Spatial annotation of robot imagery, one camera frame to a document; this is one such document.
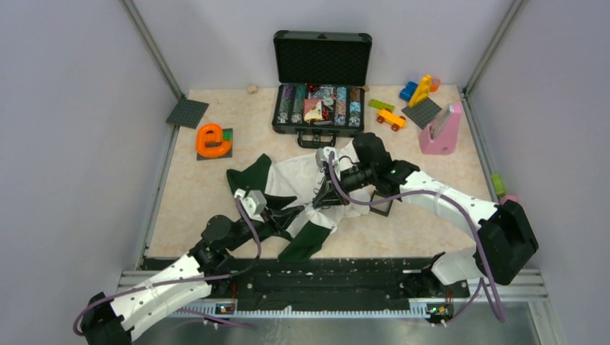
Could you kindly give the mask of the white and green garment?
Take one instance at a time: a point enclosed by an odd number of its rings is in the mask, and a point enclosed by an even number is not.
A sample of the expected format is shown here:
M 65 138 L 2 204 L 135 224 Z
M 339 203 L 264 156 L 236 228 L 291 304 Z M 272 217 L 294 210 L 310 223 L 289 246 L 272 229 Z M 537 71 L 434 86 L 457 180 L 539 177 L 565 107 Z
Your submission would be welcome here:
M 289 204 L 303 206 L 296 219 L 280 231 L 288 245 L 278 255 L 281 262 L 305 262 L 322 249 L 330 234 L 336 232 L 341 220 L 366 216 L 369 206 L 348 204 L 315 208 L 311 205 L 322 185 L 324 173 L 317 165 L 314 154 L 274 162 L 266 154 L 246 169 L 226 171 L 232 193 L 236 190 L 259 190 L 268 196 L 294 197 Z

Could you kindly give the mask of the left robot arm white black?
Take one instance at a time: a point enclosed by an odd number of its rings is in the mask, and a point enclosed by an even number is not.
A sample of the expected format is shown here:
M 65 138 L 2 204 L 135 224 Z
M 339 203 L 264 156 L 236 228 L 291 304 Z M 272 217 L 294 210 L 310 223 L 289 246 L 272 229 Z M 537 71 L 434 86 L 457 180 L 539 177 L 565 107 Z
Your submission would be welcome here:
M 239 219 L 211 217 L 201 240 L 164 270 L 120 293 L 93 296 L 76 316 L 74 334 L 88 344 L 131 344 L 179 308 L 226 295 L 230 280 L 258 263 L 262 239 L 285 231 L 304 211 L 292 206 L 294 201 L 239 190 L 234 198 Z

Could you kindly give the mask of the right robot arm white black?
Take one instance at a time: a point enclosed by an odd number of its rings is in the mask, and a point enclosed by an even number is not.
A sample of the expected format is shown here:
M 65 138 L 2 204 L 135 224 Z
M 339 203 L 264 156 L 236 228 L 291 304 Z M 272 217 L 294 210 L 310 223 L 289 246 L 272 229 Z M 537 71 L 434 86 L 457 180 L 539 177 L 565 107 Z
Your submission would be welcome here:
M 398 200 L 432 212 L 473 238 L 473 247 L 434 258 L 422 276 L 427 294 L 441 296 L 453 283 L 481 277 L 508 285 L 539 249 L 529 219 L 516 201 L 499 204 L 451 188 L 415 164 L 392 159 L 373 133 L 358 135 L 352 145 L 358 161 L 345 169 L 335 148 L 317 150 L 325 182 L 313 200 L 314 208 Z

